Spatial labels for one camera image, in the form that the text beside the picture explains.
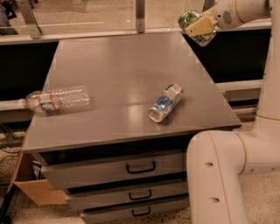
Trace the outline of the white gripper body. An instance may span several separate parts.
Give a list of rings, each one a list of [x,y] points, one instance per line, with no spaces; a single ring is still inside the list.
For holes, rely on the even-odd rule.
[[[217,26],[221,29],[231,29],[238,26],[235,0],[215,0],[213,15]]]

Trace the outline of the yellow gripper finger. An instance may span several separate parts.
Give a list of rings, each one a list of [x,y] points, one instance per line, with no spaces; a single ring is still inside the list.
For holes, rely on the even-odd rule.
[[[214,16],[191,17],[185,33],[189,37],[209,34],[214,31],[218,23],[219,21]]]

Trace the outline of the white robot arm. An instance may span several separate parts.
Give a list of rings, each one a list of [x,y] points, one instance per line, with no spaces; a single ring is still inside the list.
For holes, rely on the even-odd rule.
[[[270,17],[265,75],[250,132],[203,131],[187,148],[192,224],[249,224],[238,176],[280,166],[280,0],[220,0],[186,29],[209,34]]]

